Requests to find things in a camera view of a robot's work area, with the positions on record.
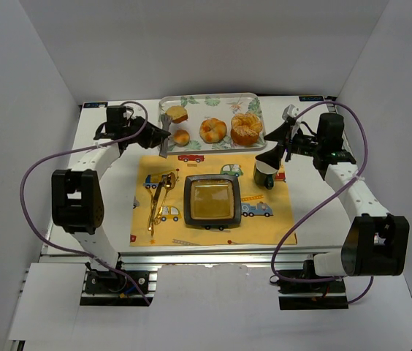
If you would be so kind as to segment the silver metal tongs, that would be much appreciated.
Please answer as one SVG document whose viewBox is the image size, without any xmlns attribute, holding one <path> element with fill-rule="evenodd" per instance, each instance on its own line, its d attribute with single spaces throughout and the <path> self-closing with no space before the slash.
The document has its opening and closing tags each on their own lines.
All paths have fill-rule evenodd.
<svg viewBox="0 0 412 351">
<path fill-rule="evenodd" d="M 159 156 L 163 158 L 167 158 L 168 139 L 170 136 L 169 128 L 172 123 L 172 119 L 166 113 L 161 114 L 159 119 L 161 122 L 162 130 L 164 131 L 164 134 L 165 134 L 162 140 L 162 144 L 160 145 Z"/>
</svg>

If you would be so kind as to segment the sliced brown bread loaf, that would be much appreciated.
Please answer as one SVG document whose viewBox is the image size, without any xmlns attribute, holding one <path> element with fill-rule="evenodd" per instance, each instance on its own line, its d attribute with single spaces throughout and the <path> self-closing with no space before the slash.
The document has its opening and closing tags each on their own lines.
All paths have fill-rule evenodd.
<svg viewBox="0 0 412 351">
<path fill-rule="evenodd" d="M 179 124 L 188 119 L 188 111 L 182 105 L 171 106 L 165 113 L 174 124 Z"/>
</svg>

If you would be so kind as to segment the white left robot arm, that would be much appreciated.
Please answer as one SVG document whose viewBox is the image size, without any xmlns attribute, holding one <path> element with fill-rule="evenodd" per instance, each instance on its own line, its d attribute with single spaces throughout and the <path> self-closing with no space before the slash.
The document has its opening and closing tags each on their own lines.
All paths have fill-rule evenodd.
<svg viewBox="0 0 412 351">
<path fill-rule="evenodd" d="M 161 146 L 170 136 L 125 105 L 109 106 L 106 121 L 98 126 L 94 146 L 71 168 L 56 170 L 51 177 L 53 223 L 70 234 L 90 254 L 95 269 L 115 267 L 119 253 L 112 247 L 102 223 L 104 203 L 100 180 L 127 147 Z"/>
</svg>

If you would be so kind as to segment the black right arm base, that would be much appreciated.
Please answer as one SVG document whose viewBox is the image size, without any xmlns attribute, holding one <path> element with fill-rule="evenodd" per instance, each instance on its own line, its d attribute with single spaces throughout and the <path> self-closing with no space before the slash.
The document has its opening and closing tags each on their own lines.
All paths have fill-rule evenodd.
<svg viewBox="0 0 412 351">
<path fill-rule="evenodd" d="M 270 284 L 278 287 L 281 311 L 348 309 L 346 286 L 343 281 L 296 283 L 272 275 Z"/>
</svg>

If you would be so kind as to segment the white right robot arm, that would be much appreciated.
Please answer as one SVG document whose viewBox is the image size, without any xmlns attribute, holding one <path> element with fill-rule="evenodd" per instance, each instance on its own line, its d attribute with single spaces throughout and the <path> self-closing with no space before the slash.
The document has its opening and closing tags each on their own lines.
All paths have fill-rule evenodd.
<svg viewBox="0 0 412 351">
<path fill-rule="evenodd" d="M 295 108 L 283 114 L 283 123 L 265 136 L 275 147 L 256 157 L 257 164 L 277 167 L 292 154 L 309 156 L 321 178 L 334 190 L 351 222 L 338 252 L 315 254 L 304 266 L 300 283 L 326 282 L 344 276 L 399 276 L 405 266 L 410 225 L 375 198 L 360 175 L 361 167 L 343 147 L 344 119 L 323 113 L 316 132 L 305 135 Z"/>
</svg>

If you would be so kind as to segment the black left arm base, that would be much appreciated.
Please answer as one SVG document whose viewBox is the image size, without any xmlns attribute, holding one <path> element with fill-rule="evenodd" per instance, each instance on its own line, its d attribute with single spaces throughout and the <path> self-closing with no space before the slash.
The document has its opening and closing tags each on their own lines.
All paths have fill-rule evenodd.
<svg viewBox="0 0 412 351">
<path fill-rule="evenodd" d="M 97 271 L 85 264 L 86 272 L 80 296 L 81 306 L 147 307 L 135 284 L 125 276 L 112 271 Z M 137 284 L 151 302 L 156 289 L 157 273 L 146 269 L 123 270 Z"/>
</svg>

